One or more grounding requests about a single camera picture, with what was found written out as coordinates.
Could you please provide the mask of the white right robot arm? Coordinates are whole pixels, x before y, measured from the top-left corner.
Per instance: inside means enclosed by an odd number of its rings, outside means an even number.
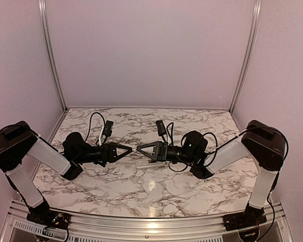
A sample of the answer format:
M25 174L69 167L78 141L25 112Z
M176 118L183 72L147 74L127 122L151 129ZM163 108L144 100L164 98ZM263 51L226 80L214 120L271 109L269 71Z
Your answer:
M252 120L242 132L222 145L214 137L215 149L207 152L209 142L206 136L214 136L212 132L202 134L190 131L182 137L181 144L176 146L172 133L166 130L162 121L158 122L158 128L161 130L160 135L167 135L169 139L139 145L137 152L154 162L185 164L198 179L209 179L232 164L250 158L257 176L247 209L240 215L240 222L250 226L259 219L259 210L264 207L273 191L289 152L288 140L281 131Z

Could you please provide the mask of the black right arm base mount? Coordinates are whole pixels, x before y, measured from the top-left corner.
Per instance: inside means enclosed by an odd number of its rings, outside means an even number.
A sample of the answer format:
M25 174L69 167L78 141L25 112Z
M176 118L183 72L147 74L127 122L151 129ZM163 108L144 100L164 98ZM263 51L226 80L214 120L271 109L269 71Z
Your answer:
M242 212L223 216L224 226L227 231L243 229L267 222L263 207L261 209L252 207L249 202Z

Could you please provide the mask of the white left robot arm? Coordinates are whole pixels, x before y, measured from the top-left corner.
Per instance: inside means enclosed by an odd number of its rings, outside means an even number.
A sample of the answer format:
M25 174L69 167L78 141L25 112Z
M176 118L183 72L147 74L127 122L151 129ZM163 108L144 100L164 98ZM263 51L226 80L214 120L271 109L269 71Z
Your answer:
M0 129L0 169L42 224L50 224L54 214L30 177L30 161L44 164L66 180L75 180L84 163L105 167L132 152L131 147L114 142L90 145L79 132L70 133L62 146L59 152L25 121Z

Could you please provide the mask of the white remote control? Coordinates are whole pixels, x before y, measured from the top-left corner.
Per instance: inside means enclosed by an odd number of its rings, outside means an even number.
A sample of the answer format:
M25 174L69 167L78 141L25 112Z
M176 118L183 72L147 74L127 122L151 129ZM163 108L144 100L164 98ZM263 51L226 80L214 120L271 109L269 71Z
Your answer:
M164 167L165 162L149 162L149 161L136 161L135 167L136 169L149 169L149 168L158 168Z

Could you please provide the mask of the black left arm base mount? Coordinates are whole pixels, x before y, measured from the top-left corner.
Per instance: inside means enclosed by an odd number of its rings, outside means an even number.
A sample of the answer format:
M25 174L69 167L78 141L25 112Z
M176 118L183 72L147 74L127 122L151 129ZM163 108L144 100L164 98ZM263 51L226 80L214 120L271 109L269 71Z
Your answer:
M27 205L27 220L46 227L53 227L66 230L70 223L71 215L66 212L51 210L46 199L36 207Z

